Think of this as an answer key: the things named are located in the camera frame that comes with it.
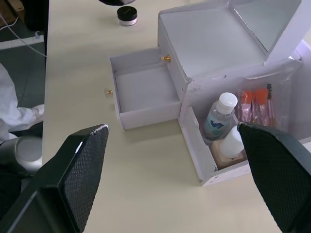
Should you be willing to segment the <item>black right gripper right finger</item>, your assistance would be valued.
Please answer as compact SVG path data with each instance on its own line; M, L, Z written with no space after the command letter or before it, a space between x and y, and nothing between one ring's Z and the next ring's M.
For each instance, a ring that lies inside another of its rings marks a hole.
M240 122L253 180L283 233L311 231L311 153L292 135Z

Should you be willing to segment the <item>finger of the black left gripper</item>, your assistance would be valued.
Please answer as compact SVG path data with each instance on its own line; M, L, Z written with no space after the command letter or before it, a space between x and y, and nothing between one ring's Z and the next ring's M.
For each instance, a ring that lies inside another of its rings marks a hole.
M99 1L110 6L124 6L134 2L134 0L99 0Z

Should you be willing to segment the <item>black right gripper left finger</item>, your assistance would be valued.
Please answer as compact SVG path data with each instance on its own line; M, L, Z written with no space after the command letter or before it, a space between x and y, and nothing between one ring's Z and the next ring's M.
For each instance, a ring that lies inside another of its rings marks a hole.
M106 124L67 137L0 221L2 233L82 233L90 215L109 135Z

